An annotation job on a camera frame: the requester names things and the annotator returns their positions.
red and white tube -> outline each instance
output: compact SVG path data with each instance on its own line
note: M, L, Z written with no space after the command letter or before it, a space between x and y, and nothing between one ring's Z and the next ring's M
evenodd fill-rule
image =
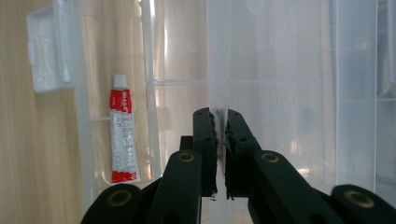
M126 76L114 76L110 96L112 183L140 180L134 147L134 107Z

wooden surface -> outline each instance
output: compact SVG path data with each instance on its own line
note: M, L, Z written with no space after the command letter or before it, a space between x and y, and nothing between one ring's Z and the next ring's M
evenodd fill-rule
M50 0L0 1L0 223L83 216L73 91L36 94L26 16Z

